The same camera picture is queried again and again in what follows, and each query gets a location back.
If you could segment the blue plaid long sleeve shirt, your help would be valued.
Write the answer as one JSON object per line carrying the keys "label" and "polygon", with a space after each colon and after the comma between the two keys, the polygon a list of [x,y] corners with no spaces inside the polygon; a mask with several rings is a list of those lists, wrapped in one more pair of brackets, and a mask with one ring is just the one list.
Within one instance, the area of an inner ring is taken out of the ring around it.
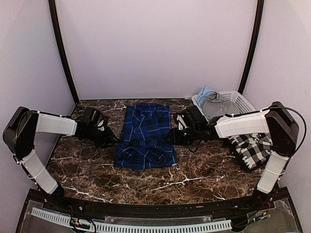
{"label": "blue plaid long sleeve shirt", "polygon": [[140,103],[126,108],[114,166],[144,171],[177,164],[174,147],[166,141],[171,130],[168,105]]}

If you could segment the black white checkered shirt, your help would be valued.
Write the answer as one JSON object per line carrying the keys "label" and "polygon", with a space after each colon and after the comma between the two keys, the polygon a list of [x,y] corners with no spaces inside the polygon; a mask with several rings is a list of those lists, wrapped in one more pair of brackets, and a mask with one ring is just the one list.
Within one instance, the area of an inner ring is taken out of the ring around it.
{"label": "black white checkered shirt", "polygon": [[265,165],[272,152],[269,133],[235,135],[225,138],[242,170],[250,173]]}

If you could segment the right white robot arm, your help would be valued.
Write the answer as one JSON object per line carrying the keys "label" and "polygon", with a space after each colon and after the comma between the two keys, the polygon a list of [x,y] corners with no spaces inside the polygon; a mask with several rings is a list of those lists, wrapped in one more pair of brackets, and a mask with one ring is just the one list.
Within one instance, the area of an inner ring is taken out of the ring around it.
{"label": "right white robot arm", "polygon": [[289,160],[296,154],[299,125],[292,117],[294,109],[281,102],[248,113],[225,114],[208,119],[197,107],[189,107],[174,115],[179,125],[170,130],[167,141],[172,145],[190,145],[195,141],[228,139],[248,170],[265,165],[255,195],[248,207],[259,210],[283,175]]}

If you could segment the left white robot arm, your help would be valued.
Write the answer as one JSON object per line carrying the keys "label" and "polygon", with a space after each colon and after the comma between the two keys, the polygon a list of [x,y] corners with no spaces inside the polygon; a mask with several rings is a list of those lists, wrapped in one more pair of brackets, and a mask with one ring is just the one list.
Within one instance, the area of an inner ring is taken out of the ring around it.
{"label": "left white robot arm", "polygon": [[48,172],[36,151],[35,144],[41,134],[73,136],[91,141],[96,148],[102,149],[114,146],[119,140],[108,126],[108,117],[95,108],[86,108],[76,118],[30,110],[23,106],[15,111],[3,131],[3,141],[28,178],[50,196],[50,205],[63,212],[69,207],[68,200],[63,197],[64,189]]}

